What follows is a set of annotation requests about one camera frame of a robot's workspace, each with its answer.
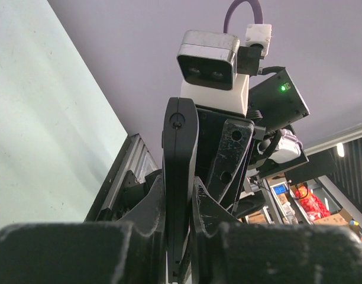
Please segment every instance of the metal frame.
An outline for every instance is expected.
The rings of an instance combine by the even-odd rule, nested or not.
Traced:
[[[261,183],[261,190],[263,191],[266,204],[269,207],[270,215],[272,216],[272,219],[275,224],[283,224],[282,217],[280,213],[278,212],[277,205],[273,199],[273,194],[270,190],[270,187],[268,185],[268,181],[265,179]]]
[[[285,210],[283,209],[283,206],[280,202],[280,200],[278,199],[277,197],[277,194],[276,192],[274,191],[273,187],[270,188],[270,191],[271,191],[271,194],[273,195],[273,199],[277,205],[277,209],[279,210],[279,212],[281,213],[282,215],[282,221],[284,224],[290,224],[289,220],[286,218],[286,213],[285,213]]]
[[[109,211],[110,213],[113,211],[115,201],[121,194],[126,173],[131,170],[135,176],[139,176],[147,153],[148,148],[139,134],[127,138],[117,157],[119,160],[118,167],[112,166],[85,221],[96,221],[102,211]]]
[[[270,215],[268,213],[268,206],[264,206],[263,209],[261,209],[261,212],[264,214],[266,221],[268,224],[274,224],[272,219],[270,218]]]
[[[310,221],[309,217],[306,214],[306,211],[302,208],[302,206],[299,204],[299,202],[297,202],[297,200],[294,199],[295,195],[292,191],[290,191],[290,197],[291,197],[290,203],[292,204],[293,208],[298,209],[298,212],[303,217],[302,221],[306,224],[313,225],[313,222]]]

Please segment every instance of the black plastic part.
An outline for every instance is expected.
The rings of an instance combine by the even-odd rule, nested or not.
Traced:
[[[149,190],[152,188],[153,186],[153,183],[155,182],[155,180],[157,179],[157,176],[158,175],[161,175],[163,173],[163,170],[162,169],[159,169],[159,170],[155,170],[151,173],[149,173],[145,179],[146,179],[146,194],[148,194]]]
[[[256,76],[260,67],[261,48],[239,47],[237,58],[237,73]]]
[[[266,127],[268,133],[309,115],[309,110],[286,69],[251,88],[248,107],[261,112],[263,119],[257,125]]]
[[[192,253],[190,248],[190,235],[188,238],[188,244],[186,245],[185,254],[183,255],[179,269],[180,275],[178,278],[178,284],[184,284],[188,281],[189,276],[192,274]]]
[[[245,117],[248,118],[249,120],[252,120],[255,124],[263,119],[261,111],[258,111],[256,109],[248,109],[247,115]]]
[[[134,208],[146,195],[146,183],[139,183],[132,170],[128,170],[123,182],[123,193],[121,198],[123,205],[128,208]]]
[[[143,201],[118,222],[4,228],[0,283],[165,283],[164,231],[159,177]]]
[[[282,70],[285,70],[285,67],[281,67],[281,66],[265,67],[265,68],[263,68],[263,70],[261,71],[261,74],[259,74],[259,75],[269,75],[271,73],[281,72]]]
[[[262,191],[254,192],[254,195],[249,195],[239,200],[238,208],[235,213],[236,218],[244,218],[247,215],[255,213],[265,206],[265,197]]]
[[[285,173],[287,180],[291,180],[290,185],[297,185],[306,180],[316,179],[320,176],[329,176],[330,173],[337,172],[336,164],[329,150],[321,151],[309,156],[309,162]]]
[[[252,156],[250,159],[250,164],[248,166],[248,170],[253,170],[264,165],[265,161],[268,159],[265,155],[256,155]]]
[[[198,178],[195,186],[193,284],[362,283],[362,244],[350,230],[242,224],[207,194]]]
[[[206,182],[211,164],[216,157],[227,119],[247,122],[243,115],[198,106],[199,138],[195,175]]]
[[[228,189],[227,193],[225,194],[221,202],[221,206],[223,208],[226,208],[227,211],[232,215],[236,213],[239,204],[240,194],[242,192],[242,189],[244,189],[245,174],[247,173],[248,165],[250,162],[249,157],[252,154],[253,146],[254,146],[254,141],[252,140],[249,149],[247,151],[247,154],[245,155],[245,158],[241,165],[240,171],[242,174],[240,175],[239,183],[236,183],[235,180],[234,180],[235,183],[232,182],[230,188]]]
[[[244,158],[248,153],[253,130],[253,122],[249,120],[224,122],[218,151],[205,183],[210,196],[218,203],[223,200],[233,182],[235,182],[235,192],[240,185],[245,165]]]
[[[198,115],[191,99],[170,98],[163,130],[163,176],[167,203],[168,281],[177,282],[193,190]]]

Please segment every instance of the cable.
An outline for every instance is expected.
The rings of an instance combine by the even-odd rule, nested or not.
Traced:
[[[243,2],[248,2],[251,5],[254,16],[254,23],[264,24],[263,10],[258,0],[234,0],[231,6],[228,8],[226,17],[224,18],[223,33],[226,34],[228,32],[228,25],[230,24],[231,17],[235,9],[238,8],[238,6]]]
[[[247,111],[247,116],[245,118],[248,118],[249,120],[253,120],[254,123],[257,123],[263,119],[263,115],[261,114],[261,111],[259,111],[257,109],[249,109]]]
[[[253,182],[258,188],[263,188],[263,189],[265,189],[266,191],[272,192],[270,189],[267,189],[265,186],[262,186],[262,185],[260,184],[260,182],[255,181],[255,180],[252,180],[252,182]]]
[[[291,191],[291,189],[290,189],[289,184],[287,184],[287,189],[289,190],[289,195],[290,195],[290,191]],[[293,200],[301,200],[301,199],[303,199],[303,198],[306,198],[306,197],[309,195],[309,189],[308,189],[308,188],[306,188],[306,189],[307,189],[307,192],[306,192],[306,195],[305,195],[305,196],[303,196],[303,197],[301,197],[301,195],[300,195],[299,188],[297,188],[297,187],[296,187],[296,189],[297,189],[297,191],[299,192],[299,196],[300,196],[300,197],[292,197],[292,198],[293,198]]]
[[[266,68],[263,68],[263,70],[261,71],[261,74],[259,74],[259,75],[268,75],[271,73],[278,73],[284,69],[285,69],[285,67],[281,67],[281,66],[266,67]]]
[[[272,141],[270,142],[270,145],[265,149],[263,155],[269,158],[277,148],[277,145],[280,142],[281,138],[282,133],[280,130],[277,130]]]

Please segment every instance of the ceiling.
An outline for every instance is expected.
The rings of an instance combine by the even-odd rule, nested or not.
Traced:
[[[186,30],[222,31],[231,0],[49,0],[129,134],[161,160],[168,98],[179,96],[176,54]],[[362,122],[362,0],[262,0],[273,25],[264,66],[286,66],[311,115],[294,124],[309,147]],[[231,20],[240,38],[249,4]],[[254,78],[252,85],[259,82]]]

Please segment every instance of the screw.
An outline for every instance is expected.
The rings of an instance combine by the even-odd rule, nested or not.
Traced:
[[[173,126],[176,127],[176,128],[179,128],[179,127],[182,126],[182,124],[181,124],[181,122],[176,121],[176,122],[173,123]]]

